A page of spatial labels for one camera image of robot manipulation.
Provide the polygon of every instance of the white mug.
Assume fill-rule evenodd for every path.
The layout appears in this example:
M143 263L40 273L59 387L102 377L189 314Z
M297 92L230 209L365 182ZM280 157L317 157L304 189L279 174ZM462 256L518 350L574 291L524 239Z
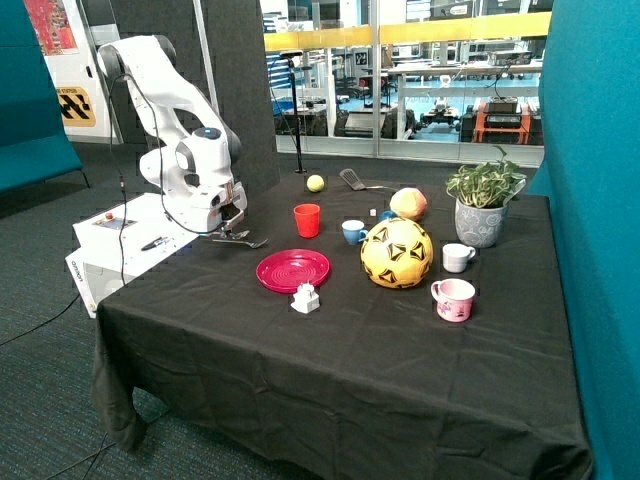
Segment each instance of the white mug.
M449 243L442 247L442 266L447 272L460 273L476 254L476 249L461 243Z

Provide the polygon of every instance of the yellow ball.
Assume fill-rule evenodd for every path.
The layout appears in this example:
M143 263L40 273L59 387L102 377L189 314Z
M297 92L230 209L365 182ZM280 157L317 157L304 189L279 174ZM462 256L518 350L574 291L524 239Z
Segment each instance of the yellow ball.
M311 175L307 179L307 188L310 192L321 192L324 189L324 179L320 175Z
M387 288L408 288L418 285L429 271L433 246L414 221L390 218L369 231L360 259L371 281Z

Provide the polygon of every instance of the yellow sign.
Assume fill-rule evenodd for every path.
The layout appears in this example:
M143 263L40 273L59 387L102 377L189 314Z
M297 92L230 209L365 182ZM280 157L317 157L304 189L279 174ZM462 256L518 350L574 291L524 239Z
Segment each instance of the yellow sign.
M549 32L550 22L551 12L542 12L380 25L380 43L446 42L546 36ZM371 45L372 42L373 30L370 25L264 35L265 51L267 52L351 47Z
M65 127L94 127L96 117L91 108L89 94L82 87L56 88L58 103Z

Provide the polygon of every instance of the teal partition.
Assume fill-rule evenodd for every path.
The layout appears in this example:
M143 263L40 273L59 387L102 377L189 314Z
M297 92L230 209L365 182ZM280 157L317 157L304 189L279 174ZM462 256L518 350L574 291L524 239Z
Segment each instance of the teal partition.
M23 0L2 7L0 192L82 168Z
M594 478L640 478L640 2L555 2L545 159Z

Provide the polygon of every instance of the cup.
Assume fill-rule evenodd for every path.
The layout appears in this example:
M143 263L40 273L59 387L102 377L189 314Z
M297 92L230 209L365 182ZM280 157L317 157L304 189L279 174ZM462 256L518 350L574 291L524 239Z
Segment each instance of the cup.
M459 278L431 284L431 295L438 302L438 315L448 322L464 322L469 318L475 294L474 286Z
M464 272L467 262L476 254L476 249L461 243L449 243L442 247L442 266L451 273Z
M303 203L293 209L298 234L302 238L313 238L320 231L320 206L315 203Z
M369 230L364 229L364 223L360 220L347 220L342 223L342 233L349 245L357 245L364 241Z

